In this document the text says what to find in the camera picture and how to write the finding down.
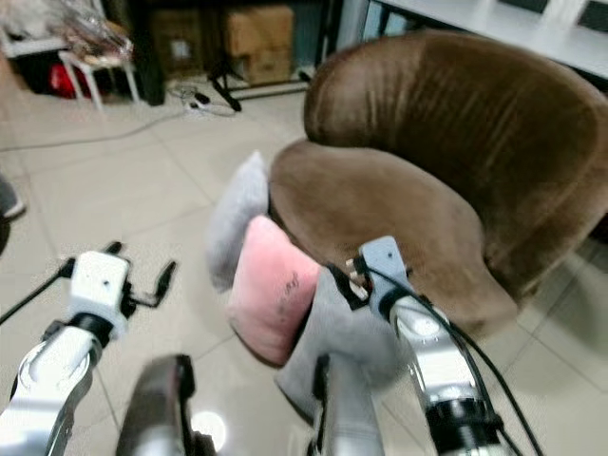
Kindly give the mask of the large grey floor cushion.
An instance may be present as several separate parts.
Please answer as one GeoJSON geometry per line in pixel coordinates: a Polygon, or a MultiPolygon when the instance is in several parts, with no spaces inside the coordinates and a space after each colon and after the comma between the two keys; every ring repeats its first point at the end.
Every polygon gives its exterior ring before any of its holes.
{"type": "Polygon", "coordinates": [[[308,423],[317,409],[313,395],[316,364],[326,353],[342,353],[355,360],[376,392],[390,390],[407,368],[390,323],[370,307],[354,310],[344,303],[325,265],[318,274],[312,307],[299,338],[275,378],[279,390],[308,423]]]}

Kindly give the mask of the pink pillow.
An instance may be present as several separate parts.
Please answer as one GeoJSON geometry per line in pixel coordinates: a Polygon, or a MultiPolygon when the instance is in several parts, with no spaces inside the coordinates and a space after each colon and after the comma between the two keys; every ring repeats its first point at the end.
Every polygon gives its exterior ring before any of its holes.
{"type": "Polygon", "coordinates": [[[225,310],[240,342],[273,368],[290,360],[321,266],[265,216],[249,221],[225,310]]]}

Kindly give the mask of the light grey upright pillow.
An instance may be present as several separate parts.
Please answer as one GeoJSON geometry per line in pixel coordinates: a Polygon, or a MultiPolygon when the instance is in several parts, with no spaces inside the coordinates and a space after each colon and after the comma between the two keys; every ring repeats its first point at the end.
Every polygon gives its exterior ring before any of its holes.
{"type": "Polygon", "coordinates": [[[234,286],[248,224],[268,213],[269,194],[268,165],[255,149],[227,182],[205,232],[204,260],[214,290],[226,293],[234,286]]]}

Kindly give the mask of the brown velvet sofa chair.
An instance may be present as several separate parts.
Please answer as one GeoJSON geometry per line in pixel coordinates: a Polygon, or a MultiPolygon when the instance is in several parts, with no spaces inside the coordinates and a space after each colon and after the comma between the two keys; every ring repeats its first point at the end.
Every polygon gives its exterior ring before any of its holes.
{"type": "Polygon", "coordinates": [[[271,161],[271,219],[334,264],[391,236],[475,337],[512,325],[608,217],[608,96],[530,49],[439,30],[342,49],[301,119],[271,161]]]}

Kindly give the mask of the grey shoe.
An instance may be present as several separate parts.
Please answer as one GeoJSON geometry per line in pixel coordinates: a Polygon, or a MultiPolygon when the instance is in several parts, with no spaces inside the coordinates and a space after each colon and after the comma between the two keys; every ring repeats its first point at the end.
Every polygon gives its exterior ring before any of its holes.
{"type": "Polygon", "coordinates": [[[11,224],[25,214],[27,205],[17,188],[5,177],[0,177],[1,221],[11,224]]]}

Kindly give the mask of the grey right robot leg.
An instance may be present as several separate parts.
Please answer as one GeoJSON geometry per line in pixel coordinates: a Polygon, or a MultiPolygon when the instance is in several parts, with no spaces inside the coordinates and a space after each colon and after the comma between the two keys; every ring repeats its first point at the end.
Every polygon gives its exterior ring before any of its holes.
{"type": "Polygon", "coordinates": [[[313,379],[317,409],[307,456],[384,456],[368,377],[342,353],[318,357],[313,379]]]}

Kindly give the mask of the grey robot leg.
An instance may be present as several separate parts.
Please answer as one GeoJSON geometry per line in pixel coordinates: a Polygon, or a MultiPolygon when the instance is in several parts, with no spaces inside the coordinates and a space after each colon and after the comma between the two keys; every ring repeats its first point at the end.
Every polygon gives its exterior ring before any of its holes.
{"type": "Polygon", "coordinates": [[[342,353],[318,357],[313,379],[317,409],[307,456],[384,456],[368,377],[342,353]]]}
{"type": "Polygon", "coordinates": [[[190,356],[168,353],[147,361],[127,404],[116,456],[199,455],[187,416],[195,391],[190,356]]]}

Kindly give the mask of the grey left robot leg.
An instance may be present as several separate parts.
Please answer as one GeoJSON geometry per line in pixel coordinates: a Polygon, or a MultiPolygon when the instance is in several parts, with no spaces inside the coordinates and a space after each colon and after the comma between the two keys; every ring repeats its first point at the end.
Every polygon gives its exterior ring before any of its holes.
{"type": "Polygon", "coordinates": [[[147,361],[127,404],[116,456],[199,455],[187,416],[195,391],[190,356],[168,353],[147,361]]]}

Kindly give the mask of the white power strip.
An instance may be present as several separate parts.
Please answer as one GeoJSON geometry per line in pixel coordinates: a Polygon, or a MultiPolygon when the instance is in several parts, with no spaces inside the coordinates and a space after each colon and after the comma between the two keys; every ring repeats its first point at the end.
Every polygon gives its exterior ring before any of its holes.
{"type": "Polygon", "coordinates": [[[207,95],[195,92],[187,97],[186,105],[191,113],[197,114],[197,116],[212,116],[212,108],[214,107],[210,103],[210,99],[207,95]]]}

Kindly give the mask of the red object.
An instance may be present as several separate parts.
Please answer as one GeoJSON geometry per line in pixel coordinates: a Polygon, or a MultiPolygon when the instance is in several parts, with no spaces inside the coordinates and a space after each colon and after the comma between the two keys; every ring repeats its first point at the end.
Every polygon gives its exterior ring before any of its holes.
{"type": "Polygon", "coordinates": [[[91,88],[86,85],[86,75],[77,66],[53,64],[47,76],[49,91],[64,99],[91,99],[91,88]]]}

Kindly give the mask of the white stool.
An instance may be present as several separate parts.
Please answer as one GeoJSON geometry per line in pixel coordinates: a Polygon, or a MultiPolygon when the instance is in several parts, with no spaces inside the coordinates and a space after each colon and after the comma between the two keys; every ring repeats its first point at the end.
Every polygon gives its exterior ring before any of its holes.
{"type": "Polygon", "coordinates": [[[60,49],[57,52],[61,64],[65,66],[66,77],[72,83],[73,94],[79,99],[86,96],[86,90],[90,100],[99,112],[104,112],[105,103],[103,92],[97,85],[96,74],[100,72],[113,72],[120,69],[126,79],[127,94],[133,104],[143,104],[141,99],[138,79],[136,79],[136,67],[130,57],[80,57],[78,53],[70,49],[60,49]]]}

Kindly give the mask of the dark cardboard box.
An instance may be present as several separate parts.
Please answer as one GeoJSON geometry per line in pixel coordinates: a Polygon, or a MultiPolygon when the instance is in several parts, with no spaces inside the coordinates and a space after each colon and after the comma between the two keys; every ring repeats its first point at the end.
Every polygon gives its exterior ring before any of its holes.
{"type": "Polygon", "coordinates": [[[199,77],[207,73],[208,36],[198,9],[155,9],[149,30],[158,65],[168,79],[199,77]]]}

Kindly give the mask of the clear plastic bag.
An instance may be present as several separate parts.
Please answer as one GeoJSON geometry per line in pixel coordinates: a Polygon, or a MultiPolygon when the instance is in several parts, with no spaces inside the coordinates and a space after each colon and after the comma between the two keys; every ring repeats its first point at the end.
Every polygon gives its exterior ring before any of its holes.
{"type": "Polygon", "coordinates": [[[96,67],[118,67],[133,61],[133,43],[110,23],[91,0],[48,0],[49,26],[80,61],[96,67]]]}

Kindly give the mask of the light cardboard box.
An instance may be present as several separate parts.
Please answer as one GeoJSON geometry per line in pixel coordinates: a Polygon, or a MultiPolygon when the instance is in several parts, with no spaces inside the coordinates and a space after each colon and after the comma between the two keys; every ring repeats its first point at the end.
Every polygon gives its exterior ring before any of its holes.
{"type": "Polygon", "coordinates": [[[292,79],[295,14],[286,5],[249,6],[226,13],[232,68],[249,86],[292,79]]]}

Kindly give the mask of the white table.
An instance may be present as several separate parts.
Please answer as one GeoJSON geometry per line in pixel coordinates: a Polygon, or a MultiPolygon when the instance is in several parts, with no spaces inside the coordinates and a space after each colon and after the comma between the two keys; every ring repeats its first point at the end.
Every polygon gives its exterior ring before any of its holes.
{"type": "Polygon", "coordinates": [[[459,30],[530,49],[572,68],[608,90],[608,30],[579,25],[600,0],[553,0],[542,12],[500,0],[370,0],[383,17],[401,16],[425,28],[459,30]]]}

